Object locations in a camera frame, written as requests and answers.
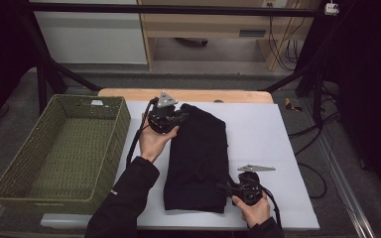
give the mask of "black garment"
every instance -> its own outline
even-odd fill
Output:
[[[216,185],[228,179],[225,123],[195,106],[181,110],[189,117],[172,139],[165,209],[223,213],[227,198]]]
[[[88,222],[86,238],[135,238],[137,218],[147,205],[150,188],[159,171],[149,161],[137,157],[125,170],[94,215]],[[249,237],[284,237],[273,218],[250,229]]]

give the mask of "human arm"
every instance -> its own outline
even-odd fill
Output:
[[[148,192],[160,174],[153,162],[177,131],[175,128],[168,134],[158,134],[145,127],[140,136],[141,157],[128,166],[92,215],[86,238],[136,237],[137,218],[144,211]]]
[[[249,238],[284,238],[284,233],[270,215],[270,204],[263,192],[262,198],[249,206],[237,196],[232,196],[234,204],[242,211],[242,219],[247,222]]]

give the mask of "wire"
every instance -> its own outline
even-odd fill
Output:
[[[145,124],[145,120],[147,120],[148,111],[150,110],[150,106],[157,103],[158,100],[159,100],[159,98],[155,97],[148,102],[147,108],[145,109],[144,115],[142,117],[141,125],[140,125],[139,129],[137,130],[134,139],[132,140],[131,148],[129,149],[129,153],[126,156],[126,168],[128,168],[128,166],[131,164],[132,155],[135,152],[135,147],[137,146],[137,143],[138,143],[139,137],[141,136],[142,131],[145,128],[147,128],[147,126],[144,127],[144,124]]]
[[[336,120],[339,116],[339,112],[334,112],[332,113],[331,115],[327,116],[325,119],[322,120],[322,124],[325,125],[325,124],[329,124],[331,123],[332,121]],[[308,134],[310,131],[313,131],[314,129],[316,128],[319,128],[318,125],[314,125],[314,126],[311,126],[303,131],[300,131],[300,132],[296,132],[296,133],[293,133],[293,134],[289,134],[289,139],[295,139],[295,138],[298,138],[298,137],[301,137],[301,136],[304,136],[306,134]]]
[[[302,22],[299,24],[299,26],[297,26],[296,29],[287,38],[284,39],[284,41],[289,40],[295,34],[295,32],[303,25],[304,22],[305,18],[302,19]]]
[[[329,130],[327,130],[327,128],[326,128],[326,131],[327,131],[328,136],[329,136],[330,139],[331,139],[331,143],[330,143],[330,146],[329,146],[329,152],[327,153],[327,156],[330,158],[330,156],[331,156],[331,154],[332,154],[332,148],[333,148],[333,142],[334,142],[334,139],[333,139],[332,135],[330,134]],[[332,167],[332,165],[331,165],[330,162],[329,162],[329,165],[328,165],[328,168],[329,168],[329,170],[328,170],[328,174],[329,174],[330,177],[332,178],[332,175],[331,175],[331,172],[330,172],[331,167]],[[350,207],[349,207],[349,206],[342,200],[342,197],[339,195],[339,192],[338,192],[338,191],[336,191],[336,197],[337,197],[338,200],[344,205],[345,209],[347,209],[347,210],[349,210],[350,212],[352,212],[355,216],[357,215],[357,213],[356,213],[353,209],[351,209],[351,208],[350,208]]]
[[[313,195],[309,195],[309,198],[310,198],[310,199],[321,199],[321,198],[323,198],[323,197],[327,194],[327,184],[326,184],[326,181],[325,181],[324,177],[323,177],[317,170],[315,170],[314,168],[312,168],[311,166],[308,166],[308,165],[306,165],[306,164],[304,164],[304,163],[300,163],[300,162],[297,162],[297,164],[298,164],[299,166],[301,166],[301,167],[308,168],[309,170],[311,170],[312,172],[314,172],[314,173],[320,178],[320,180],[321,180],[322,183],[323,183],[323,191],[322,191],[322,193],[321,193],[320,195],[315,195],[315,196],[313,196]]]
[[[297,61],[299,60],[299,56],[298,56],[298,53],[297,53],[297,41],[293,41],[293,54],[294,54],[293,57],[290,56],[290,43],[291,43],[291,41],[287,42],[285,57],[290,62],[297,63]]]
[[[278,50],[278,47],[277,47],[277,44],[275,42],[275,38],[274,38],[274,33],[272,32],[272,21],[273,21],[273,17],[270,16],[270,34],[268,35],[268,45],[270,47],[270,50],[272,52],[272,54],[274,55],[275,57],[275,60],[277,61],[277,63],[280,65],[280,67],[284,70],[294,70],[293,68],[289,68],[287,67],[284,63],[283,63],[283,60],[281,59],[280,57],[280,51]],[[272,48],[271,46],[271,38],[272,38],[272,41],[274,43],[274,46],[275,46],[275,50],[277,52],[274,51],[274,49]]]
[[[281,230],[283,230],[283,226],[281,225],[280,208],[278,208],[278,205],[277,205],[277,202],[275,201],[274,195],[265,186],[262,186],[262,190],[264,190],[265,193],[271,198],[271,201],[274,204],[274,211],[275,211],[275,218],[277,219],[277,225],[278,225],[278,227],[280,227]]]
[[[302,151],[307,149],[309,146],[311,146],[314,143],[314,141],[319,137],[321,131],[322,131],[322,127],[319,128],[319,131],[317,132],[317,134],[314,136],[314,138],[310,142],[308,142],[305,146],[303,146],[301,149],[299,149],[297,152],[295,152],[295,156],[297,156],[299,153],[301,153]]]

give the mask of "folded black fabric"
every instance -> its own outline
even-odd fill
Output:
[[[195,106],[181,109],[190,116],[172,140],[165,209],[223,213],[226,196],[216,184],[226,184],[228,177],[225,123]]]

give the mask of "human hand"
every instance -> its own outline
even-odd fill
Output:
[[[144,130],[141,132],[139,138],[139,146],[141,150],[141,157],[155,162],[157,158],[162,154],[166,143],[176,137],[179,126],[175,127],[171,132],[167,134],[160,134],[155,132],[148,124],[148,118],[145,120]]]
[[[262,224],[271,217],[270,204],[268,203],[267,194],[264,191],[262,191],[262,198],[252,206],[247,205],[235,195],[233,195],[231,199],[233,199],[234,204],[242,211],[242,219],[247,222],[249,228],[252,228],[256,224]]]

